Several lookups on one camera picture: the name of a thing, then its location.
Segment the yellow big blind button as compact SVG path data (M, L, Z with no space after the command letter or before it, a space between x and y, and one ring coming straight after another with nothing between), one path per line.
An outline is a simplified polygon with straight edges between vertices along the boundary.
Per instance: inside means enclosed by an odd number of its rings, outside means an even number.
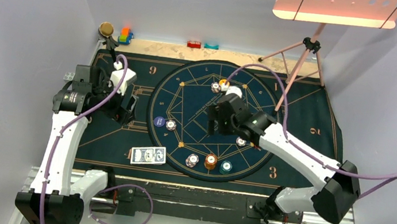
M230 86L230 82L226 79L221 79L218 84L220 88L228 88Z

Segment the orange chip stack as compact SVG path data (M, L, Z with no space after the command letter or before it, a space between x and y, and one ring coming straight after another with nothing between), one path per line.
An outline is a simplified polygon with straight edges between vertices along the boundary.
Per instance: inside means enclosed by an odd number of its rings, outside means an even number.
M217 165L217 162L218 162L217 156L215 154L210 153L205 157L204 166L208 170L213 170Z

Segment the purple small blind button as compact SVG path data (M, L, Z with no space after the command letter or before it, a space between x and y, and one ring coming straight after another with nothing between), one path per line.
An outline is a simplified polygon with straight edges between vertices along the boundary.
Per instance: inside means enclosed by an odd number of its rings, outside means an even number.
M153 119L153 124L155 127L163 127L165 126L166 120L164 117L158 116Z

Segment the teal chip stack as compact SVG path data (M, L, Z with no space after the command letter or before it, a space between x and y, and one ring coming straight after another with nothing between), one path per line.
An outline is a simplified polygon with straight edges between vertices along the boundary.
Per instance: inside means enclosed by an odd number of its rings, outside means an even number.
M225 160L219 166L219 172L223 175L227 175L232 171L233 164L229 160Z

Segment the pink white chip stack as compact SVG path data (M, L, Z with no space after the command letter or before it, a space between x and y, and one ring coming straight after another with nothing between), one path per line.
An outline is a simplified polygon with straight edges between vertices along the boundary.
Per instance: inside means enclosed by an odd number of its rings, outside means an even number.
M191 154L185 159L185 165L189 168L195 167L199 162L199 157L196 154Z

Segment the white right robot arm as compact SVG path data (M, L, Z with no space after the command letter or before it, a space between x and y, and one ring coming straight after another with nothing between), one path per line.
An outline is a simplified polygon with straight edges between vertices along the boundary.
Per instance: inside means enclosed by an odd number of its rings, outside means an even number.
M357 169L339 163L288 134L271 115L252 113L237 94L226 94L207 108L208 134L239 136L281 158L311 184L305 188L280 187L258 208L264 220L279 220L294 211L317 213L326 222L339 224L360 197Z

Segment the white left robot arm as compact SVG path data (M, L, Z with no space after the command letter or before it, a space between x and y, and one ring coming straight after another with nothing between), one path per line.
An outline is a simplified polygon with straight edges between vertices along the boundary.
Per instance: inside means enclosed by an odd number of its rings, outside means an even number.
M138 97L125 95L136 80L132 70L115 70L108 75L102 68L78 65L69 76L53 98L52 129L40 169L30 189L16 196L16 208L30 224L79 224L90 211L93 196L114 194L111 167L94 166L72 182L72 166L93 112L99 111L121 125L135 117Z

